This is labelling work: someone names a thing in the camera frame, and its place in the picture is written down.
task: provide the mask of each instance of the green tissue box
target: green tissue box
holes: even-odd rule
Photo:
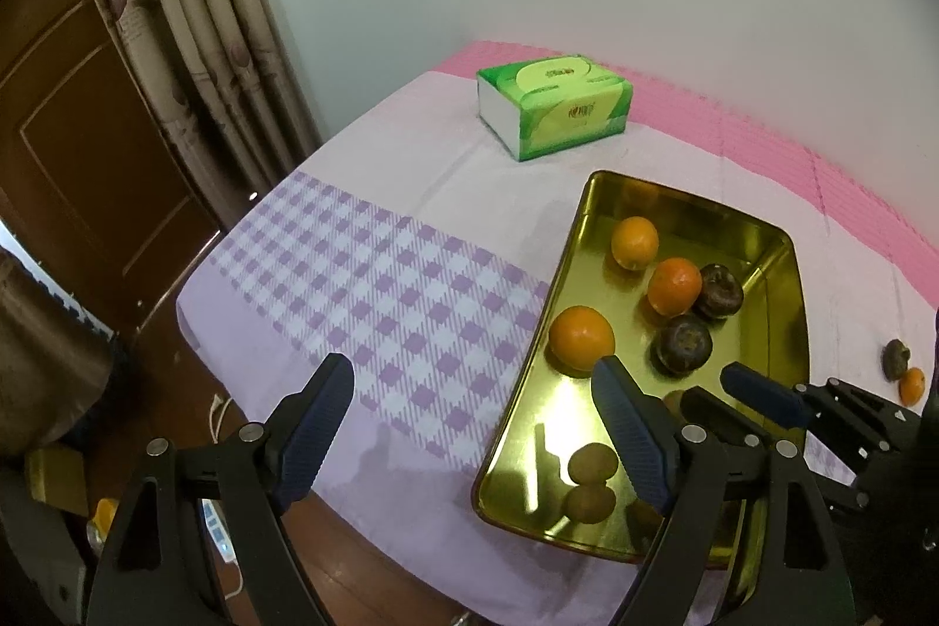
[[[626,129],[633,84],[586,57],[550,57],[480,70],[479,116],[516,160]]]

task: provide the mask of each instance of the pink tablecloth border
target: pink tablecloth border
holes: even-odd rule
[[[434,68],[474,79],[484,67],[558,54],[520,43],[476,41]],[[931,306],[939,306],[939,249],[890,205],[810,149],[729,112],[711,99],[626,67],[606,65],[636,87],[629,120],[726,157],[771,179],[841,224],[893,263]]]

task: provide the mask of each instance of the tray rim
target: tray rim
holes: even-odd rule
[[[524,385],[526,378],[528,377],[528,373],[526,370],[527,368],[529,368],[529,364],[532,363],[532,360],[534,359],[536,355],[537,343],[535,342],[535,340],[541,334],[542,329],[543,329],[543,323],[546,321],[545,310],[548,308],[548,306],[551,306],[554,303],[554,300],[557,297],[557,292],[560,290],[560,267],[562,266],[562,262],[565,260],[565,254],[567,253],[568,248],[571,246],[571,244],[574,242],[576,238],[576,223],[579,221],[579,218],[582,215],[584,205],[587,202],[588,195],[590,193],[590,189],[593,187],[593,184],[595,183],[597,179],[599,179],[599,177],[608,176],[608,175],[619,176],[621,179],[626,179],[628,181],[639,181],[639,182],[643,182],[644,184],[651,184],[651,185],[654,185],[655,187],[662,188],[662,190],[670,190],[670,192],[675,192],[677,193],[677,195],[686,197],[687,199],[697,199],[698,201],[705,202],[706,204],[709,204],[709,205],[719,205],[721,207],[729,208],[731,210],[734,210],[734,212],[739,213],[740,215],[745,215],[747,218],[750,218],[753,221],[756,221],[757,223],[762,224],[762,226],[768,227],[770,229],[774,229],[781,236],[783,241],[787,242],[792,248],[792,257],[795,259],[795,276],[799,282],[799,291],[803,295],[803,306],[805,304],[805,290],[802,287],[802,273],[798,267],[798,254],[795,251],[795,242],[792,241],[792,237],[790,237],[790,235],[785,231],[785,229],[781,229],[781,227],[778,227],[776,224],[770,223],[769,221],[764,221],[762,218],[757,218],[756,215],[751,215],[750,213],[745,213],[742,210],[737,210],[736,208],[731,207],[730,205],[725,204],[724,202],[718,202],[718,201],[715,201],[714,199],[702,197],[701,195],[695,194],[694,192],[678,190],[675,187],[669,187],[666,184],[659,184],[659,182],[651,181],[649,179],[643,179],[643,178],[640,178],[639,176],[630,176],[626,173],[620,173],[618,171],[597,170],[597,171],[592,171],[590,173],[590,176],[587,178],[587,181],[585,182],[584,187],[583,187],[583,191],[581,191],[580,193],[580,200],[577,203],[576,213],[574,214],[574,219],[571,221],[571,227],[570,229],[568,229],[568,232],[567,232],[567,237],[565,239],[565,246],[562,248],[562,251],[560,252],[560,259],[558,260],[558,265],[555,268],[554,276],[552,276],[551,278],[551,286],[548,288],[548,294],[545,296],[545,304],[543,304],[543,307],[542,307],[542,315],[541,317],[539,317],[538,324],[537,326],[535,326],[534,332],[532,333],[532,343],[531,345],[529,345],[528,352],[525,354],[525,360],[522,363],[522,366],[518,370],[518,376],[516,376],[515,385],[513,385],[513,388],[512,388],[512,395],[509,397],[509,400],[505,404],[504,411],[502,412],[501,418],[499,419],[499,425],[496,426],[496,429],[493,431],[492,437],[490,437],[489,439],[489,444],[487,446],[487,450],[485,451],[485,456],[482,457],[482,462],[480,463],[480,466],[476,471],[476,477],[473,479],[473,484],[472,484],[472,489],[471,489],[471,504],[472,504],[473,512],[475,512],[476,515],[483,522],[488,523],[490,526],[495,526],[497,528],[501,528],[502,530],[509,531],[510,533],[514,533],[517,536],[523,536],[527,539],[531,539],[539,543],[550,544],[551,546],[555,546],[559,549],[565,549],[568,552],[578,552],[579,554],[588,554],[588,556],[590,557],[601,557],[601,559],[615,560],[616,562],[641,564],[646,559],[645,554],[614,554],[612,552],[607,552],[595,546],[589,546],[586,544],[571,543],[571,542],[560,542],[560,540],[547,539],[542,535],[532,533],[531,531],[527,531],[524,528],[519,528],[517,526],[509,525],[509,523],[504,523],[502,521],[499,521],[496,518],[491,517],[485,513],[484,509],[482,508],[482,499],[480,497],[480,491],[482,490],[482,483],[484,482],[485,477],[488,474],[488,470],[492,466],[492,462],[494,462],[494,460],[496,460],[496,458],[498,457],[499,446],[501,446],[502,437],[504,436],[505,431],[508,428],[509,420],[511,418],[510,414],[513,412],[513,410],[515,410],[515,404],[518,403],[518,399],[521,397],[522,387]],[[806,337],[809,337],[809,322],[808,322],[808,318],[806,318],[805,312],[803,312],[802,320],[803,320],[803,323],[805,324]],[[806,382],[808,382],[808,378],[810,375],[811,375],[811,369],[810,369],[810,358],[809,358],[809,368],[806,369]],[[804,436],[802,440],[803,440],[803,443],[799,445],[800,451],[804,451],[804,447],[805,447]],[[750,504],[751,504],[750,502],[743,502],[742,504],[741,511],[740,511],[740,518],[738,521],[738,534],[739,534],[740,523],[743,523],[745,514],[752,512]],[[717,568],[724,569],[724,568],[729,567],[729,564],[731,563],[731,559],[734,556],[734,553],[736,550],[736,545],[737,543],[735,541],[734,547],[731,548],[731,557],[729,557],[727,565],[720,564],[717,566]]]

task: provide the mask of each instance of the blue gripper pad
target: blue gripper pad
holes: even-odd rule
[[[658,399],[647,400],[617,357],[600,359],[593,367],[590,394],[636,495],[667,514],[674,498],[678,445],[674,429],[662,418],[668,416],[665,407]],[[651,410],[654,404],[661,413]]]
[[[283,399],[271,414],[269,467],[279,476],[271,498],[281,512],[310,493],[354,392],[351,362],[330,354],[307,386]]]
[[[802,396],[775,380],[735,361],[723,368],[720,385],[737,401],[770,418],[782,428],[808,427],[814,413]]]

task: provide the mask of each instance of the tray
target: tray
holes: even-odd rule
[[[659,260],[682,255],[698,267],[721,262],[744,286],[743,309],[712,327],[714,352],[687,379],[670,379],[651,365],[649,346],[663,321],[645,300],[654,267],[633,275],[609,256],[612,229],[629,215],[644,215],[656,225]],[[741,361],[785,385],[809,381],[809,333],[795,248],[778,227],[670,187],[610,171],[596,171],[584,187],[532,347],[473,484],[473,507],[485,521],[506,530],[577,552],[638,562],[661,518],[636,500],[623,465],[607,481],[617,504],[606,521],[588,526],[563,514],[563,500],[574,485],[567,475],[571,454],[593,441],[611,445],[590,399],[590,380],[562,373],[546,353],[548,327],[575,304],[594,307],[607,318],[616,335],[616,354],[643,392],[665,397],[701,385],[780,434],[773,423],[724,393],[720,371]],[[799,432],[787,437],[800,446],[804,441]],[[749,510],[739,503],[725,505],[712,566],[729,563],[737,529],[744,525],[742,512]]]

